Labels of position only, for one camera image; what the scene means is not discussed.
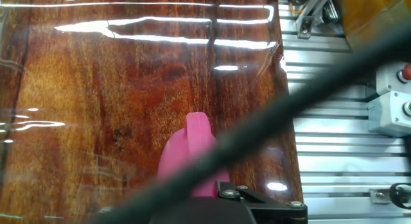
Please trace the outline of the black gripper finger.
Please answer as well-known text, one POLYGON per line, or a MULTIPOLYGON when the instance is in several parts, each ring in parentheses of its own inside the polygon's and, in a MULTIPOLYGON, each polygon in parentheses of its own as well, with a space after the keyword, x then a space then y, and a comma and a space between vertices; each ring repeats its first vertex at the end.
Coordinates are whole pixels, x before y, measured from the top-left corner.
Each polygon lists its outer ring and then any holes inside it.
POLYGON ((216 182, 219 198, 240 202, 251 210, 256 218, 307 218, 308 208, 299 201, 281 203, 245 185, 235 186, 231 182, 216 182))

